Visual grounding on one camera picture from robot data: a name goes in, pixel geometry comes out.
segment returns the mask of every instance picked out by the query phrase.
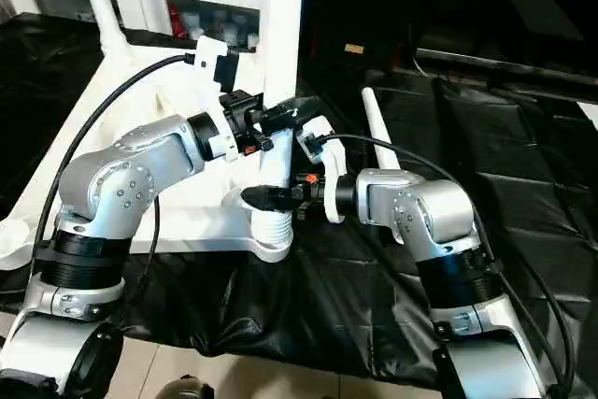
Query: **black cloth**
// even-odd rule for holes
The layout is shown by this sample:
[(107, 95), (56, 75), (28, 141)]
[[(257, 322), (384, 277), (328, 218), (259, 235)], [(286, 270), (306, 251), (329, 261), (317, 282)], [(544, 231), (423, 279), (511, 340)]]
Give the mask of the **black cloth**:
[[(135, 34), (147, 44), (155, 38), (189, 47), (164, 36)], [(7, 111), (0, 116), (2, 145), (24, 134), (15, 123), (39, 135), (35, 142), (26, 137), (19, 151), (10, 152), (15, 170), (3, 171), (9, 183), (0, 183), (6, 212), (99, 61), (93, 25), (24, 16), (0, 27), (0, 107)], [(327, 79), (321, 91), (326, 110), (337, 131), (365, 133), (359, 91), (343, 91), (350, 85), (344, 81)], [(511, 248), (523, 250), (546, 277), (577, 342), (576, 393), (592, 396), (598, 391), (598, 135), (591, 122), (575, 103), (462, 89), (439, 79), (385, 78), (375, 86), (393, 142), (443, 165), (477, 203), (506, 275), (562, 358), (547, 303), (511, 263)], [(44, 113), (47, 103), (57, 109), (55, 115)], [(370, 149), (348, 145), (348, 150), (352, 170), (368, 164), (367, 158), (372, 163)], [(295, 156), (294, 166), (305, 168), (305, 159)], [(402, 163), (434, 177), (418, 164)], [(156, 255), (151, 283), (128, 319), (127, 334), (205, 355), (258, 355), (433, 388), (436, 340), (407, 252), (387, 230), (361, 226), (351, 217), (332, 225), (314, 212), (294, 230), (291, 253), (279, 264), (242, 253)], [(391, 284), (377, 262), (381, 251), (392, 258), (399, 284)], [(129, 285), (145, 260), (129, 257), (124, 273)], [(0, 292), (18, 290), (25, 280), (26, 268), (1, 273)], [(21, 299), (20, 293), (0, 295), (0, 307), (14, 311)], [(549, 373), (546, 358), (541, 362)]]

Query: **silver robotic arm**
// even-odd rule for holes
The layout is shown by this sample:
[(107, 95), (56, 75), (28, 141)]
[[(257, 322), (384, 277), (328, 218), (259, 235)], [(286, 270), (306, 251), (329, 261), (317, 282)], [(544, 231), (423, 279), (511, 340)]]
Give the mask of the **silver robotic arm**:
[(545, 397), (538, 363), (497, 273), (482, 251), (471, 202), (449, 180), (366, 169), (355, 202), (362, 223), (400, 233), (443, 345), (434, 352), (446, 397)]
[(214, 138), (205, 115), (172, 116), (66, 168), (64, 205), (50, 244), (36, 250), (43, 268), (0, 352), (0, 381), (54, 397), (104, 397), (122, 345), (105, 319), (123, 295), (131, 239), (156, 195), (220, 156)]

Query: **white cylindrical object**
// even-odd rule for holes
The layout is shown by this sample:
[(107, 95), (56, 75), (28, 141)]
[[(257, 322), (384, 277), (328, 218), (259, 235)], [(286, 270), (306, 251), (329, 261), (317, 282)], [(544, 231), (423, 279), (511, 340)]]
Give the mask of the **white cylindrical object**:
[[(260, 184), (286, 187), (291, 174), (292, 130), (281, 131), (270, 138), (274, 148), (264, 152), (260, 160)], [(254, 210), (251, 233), (264, 245), (290, 246), (292, 214)]]
[(129, 45), (119, 27), (110, 0), (90, 0), (90, 3), (100, 29), (100, 43), (104, 55), (118, 53), (122, 58), (128, 57)]
[[(295, 96), (297, 54), (302, 0), (263, 0), (260, 11), (260, 45), (263, 61), (263, 106), (273, 107)], [(264, 152), (260, 164), (260, 183), (287, 187), (291, 173), (292, 131), (273, 136), (274, 148)], [(292, 243), (292, 214), (254, 211), (253, 236), (265, 245)]]
[[(370, 125), (370, 133), (375, 139), (391, 143), (389, 131), (386, 128), (380, 107), (377, 104), (376, 95), (372, 88), (363, 88), (362, 90), (363, 106), (367, 115), (367, 122)], [(392, 150), (376, 146), (377, 164), (380, 168), (400, 169), (399, 160)]]

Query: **robotic arm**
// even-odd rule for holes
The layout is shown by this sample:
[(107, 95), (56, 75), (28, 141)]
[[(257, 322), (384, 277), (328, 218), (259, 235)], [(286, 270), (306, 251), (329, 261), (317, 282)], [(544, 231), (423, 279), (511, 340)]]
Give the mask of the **robotic arm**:
[[(294, 126), (298, 107), (310, 114), (309, 101), (294, 98), (264, 111), (260, 95), (225, 96), (224, 117), (237, 151), (272, 149), (269, 136)], [(230, 140), (207, 113), (171, 116), (68, 165), (52, 239), (35, 251), (42, 269), (30, 279), (0, 352), (0, 392), (106, 395), (122, 347), (121, 331), (107, 319), (120, 305), (122, 269), (143, 214), (161, 191), (229, 154)]]

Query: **white plastic stand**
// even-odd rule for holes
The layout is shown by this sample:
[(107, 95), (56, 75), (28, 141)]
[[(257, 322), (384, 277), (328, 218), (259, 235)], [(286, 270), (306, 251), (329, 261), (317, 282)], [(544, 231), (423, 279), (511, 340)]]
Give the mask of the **white plastic stand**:
[[(0, 270), (29, 263), (39, 213), (66, 148), (80, 126), (119, 85), (144, 67), (183, 50), (129, 46), (108, 0), (91, 0), (101, 32), (104, 61), (73, 107), (49, 151), (35, 171), (7, 219), (0, 222)], [(271, 107), (295, 93), (301, 0), (264, 0), (257, 54), (241, 55), (235, 89), (264, 92)], [(196, 83), (196, 69), (172, 64), (137, 83), (105, 113), (83, 139), (76, 154), (99, 150), (138, 125), (174, 113), (185, 117), (210, 110), (214, 98)], [(172, 186), (161, 196), (162, 223), (158, 252), (248, 250), (268, 262), (282, 260), (292, 242), (289, 214), (257, 214), (238, 198), (240, 189), (262, 182), (286, 185), (291, 163), (291, 132), (273, 136), (275, 149), (260, 161), (260, 152), (206, 164), (206, 170)], [(60, 201), (54, 202), (51, 220)], [(147, 252), (153, 233), (153, 208), (145, 214), (131, 251)]]

